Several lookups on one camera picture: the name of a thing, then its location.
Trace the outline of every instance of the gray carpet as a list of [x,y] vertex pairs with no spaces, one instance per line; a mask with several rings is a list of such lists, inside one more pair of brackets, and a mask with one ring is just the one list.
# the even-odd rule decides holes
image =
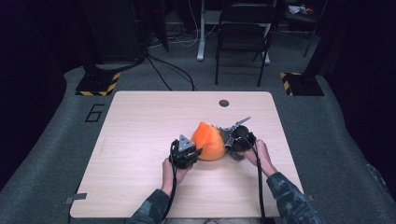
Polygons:
[[[323,97],[285,93],[279,73],[304,71],[314,50],[313,47],[303,58],[306,43],[307,39],[298,35],[277,34],[270,49],[271,64],[264,68],[260,87],[256,87],[258,68],[229,74],[235,70],[221,67],[219,85],[214,85],[216,38],[213,36],[206,42],[203,62],[196,61],[198,43],[188,48],[175,43],[170,45],[169,52],[157,47],[149,53],[188,72],[198,91],[271,92],[304,191],[316,198],[313,205],[328,223],[396,223],[395,202],[349,136],[340,107],[325,79],[317,77],[325,93]],[[191,90],[186,79],[155,64],[173,91]],[[74,194],[83,177],[114,96],[114,92],[110,96],[76,96],[75,88],[83,75],[82,68],[64,75],[67,91],[63,102],[0,193],[0,223],[67,223],[69,206],[64,200]],[[114,91],[167,91],[167,88],[145,60],[122,72]],[[103,105],[96,107],[103,114],[98,122],[85,122],[94,104]],[[123,221],[72,218],[71,223]]]

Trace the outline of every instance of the person's arm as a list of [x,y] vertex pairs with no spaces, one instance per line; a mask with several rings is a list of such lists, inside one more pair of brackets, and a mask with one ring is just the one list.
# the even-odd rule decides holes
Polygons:
[[[181,183],[184,176],[192,168],[177,170],[177,185]],[[169,203],[169,197],[173,187],[172,164],[168,159],[163,161],[163,185],[156,189],[134,212],[128,223],[133,224],[160,224],[163,214]]]
[[[267,184],[276,199],[277,210],[287,223],[325,223],[299,189],[282,175],[271,163],[268,148],[262,140],[256,141],[262,172],[267,176]],[[238,153],[257,166],[257,158],[252,149]]]

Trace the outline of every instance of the black chair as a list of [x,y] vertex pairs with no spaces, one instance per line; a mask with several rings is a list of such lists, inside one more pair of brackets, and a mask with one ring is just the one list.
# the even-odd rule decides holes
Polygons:
[[[264,52],[257,86],[262,81],[265,57],[274,35],[276,9],[268,4],[235,3],[221,11],[219,17],[218,47],[216,51],[216,80],[219,76],[219,55],[222,50],[256,52],[253,61]],[[271,24],[267,34],[263,24]]]
[[[290,23],[294,23],[300,25],[305,28],[305,30],[309,31],[308,36],[308,45],[306,46],[304,57],[309,50],[309,47],[312,44],[312,40],[314,39],[315,33],[317,32],[318,25],[323,16],[323,12],[326,9],[328,0],[278,0],[278,8],[280,10],[277,22],[276,22],[276,30],[279,23],[282,20],[289,21]],[[313,10],[312,13],[303,14],[301,12],[291,14],[289,12],[289,6],[300,6],[305,5],[306,8],[310,8]]]

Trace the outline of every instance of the wooden table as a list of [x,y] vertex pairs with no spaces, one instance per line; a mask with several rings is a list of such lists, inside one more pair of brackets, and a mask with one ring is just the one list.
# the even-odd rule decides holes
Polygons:
[[[227,107],[220,100],[229,101]],[[72,217],[130,217],[162,184],[162,163],[181,134],[200,121],[244,123],[269,148],[273,164],[299,189],[299,177],[272,95],[263,91],[119,91],[115,94],[78,193]],[[278,217],[263,177],[267,217]],[[260,217],[257,168],[225,155],[198,161],[177,188],[168,217]]]

